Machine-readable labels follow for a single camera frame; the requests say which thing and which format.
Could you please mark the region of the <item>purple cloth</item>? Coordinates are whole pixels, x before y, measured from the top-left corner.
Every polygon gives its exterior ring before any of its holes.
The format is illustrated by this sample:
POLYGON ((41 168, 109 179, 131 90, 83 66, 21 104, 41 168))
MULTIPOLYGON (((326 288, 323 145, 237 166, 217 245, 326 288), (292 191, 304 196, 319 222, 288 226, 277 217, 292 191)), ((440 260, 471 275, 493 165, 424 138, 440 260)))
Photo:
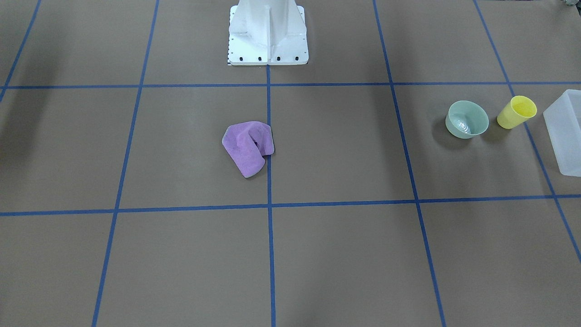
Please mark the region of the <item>purple cloth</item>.
POLYGON ((259 173, 266 164, 265 157, 275 152, 270 125, 259 121, 228 126, 222 145, 245 178, 259 173))

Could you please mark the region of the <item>mint green bowl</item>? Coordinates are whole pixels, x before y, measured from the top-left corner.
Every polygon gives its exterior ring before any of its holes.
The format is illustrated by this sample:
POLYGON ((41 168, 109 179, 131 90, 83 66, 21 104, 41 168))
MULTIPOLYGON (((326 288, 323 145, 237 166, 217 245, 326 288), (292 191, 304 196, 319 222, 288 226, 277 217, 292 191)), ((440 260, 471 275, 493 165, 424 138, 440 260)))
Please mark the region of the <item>mint green bowl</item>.
POLYGON ((448 132, 459 139, 471 139, 485 133, 489 126, 485 110, 471 101, 454 102, 445 118, 448 132))

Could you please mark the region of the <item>yellow plastic cup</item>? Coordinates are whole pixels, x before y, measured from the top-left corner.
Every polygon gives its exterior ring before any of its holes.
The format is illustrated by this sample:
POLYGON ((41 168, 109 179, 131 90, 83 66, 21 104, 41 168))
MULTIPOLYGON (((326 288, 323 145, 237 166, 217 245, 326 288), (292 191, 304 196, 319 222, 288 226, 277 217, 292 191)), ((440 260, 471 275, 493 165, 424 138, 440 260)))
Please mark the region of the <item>yellow plastic cup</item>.
POLYGON ((537 106, 528 97, 517 95, 498 114, 497 123, 503 129, 513 129, 537 114, 537 106))

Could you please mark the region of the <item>translucent white storage box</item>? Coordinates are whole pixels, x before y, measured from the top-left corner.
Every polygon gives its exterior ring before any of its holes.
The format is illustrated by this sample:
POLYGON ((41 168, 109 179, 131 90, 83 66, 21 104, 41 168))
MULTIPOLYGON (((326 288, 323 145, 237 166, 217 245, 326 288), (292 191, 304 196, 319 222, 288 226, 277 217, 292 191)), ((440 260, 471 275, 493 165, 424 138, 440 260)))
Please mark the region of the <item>translucent white storage box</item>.
POLYGON ((567 89, 544 112, 554 155, 561 174, 581 176, 581 91, 567 89))

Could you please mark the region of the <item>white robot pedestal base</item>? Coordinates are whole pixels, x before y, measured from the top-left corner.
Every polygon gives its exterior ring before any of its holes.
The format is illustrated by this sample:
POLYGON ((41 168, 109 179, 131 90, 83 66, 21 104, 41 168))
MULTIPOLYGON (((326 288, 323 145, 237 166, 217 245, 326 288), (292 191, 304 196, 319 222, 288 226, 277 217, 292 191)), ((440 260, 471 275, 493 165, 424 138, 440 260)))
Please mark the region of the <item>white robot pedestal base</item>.
POLYGON ((229 14, 227 62, 232 66, 309 62, 305 9, 294 0, 241 0, 229 14))

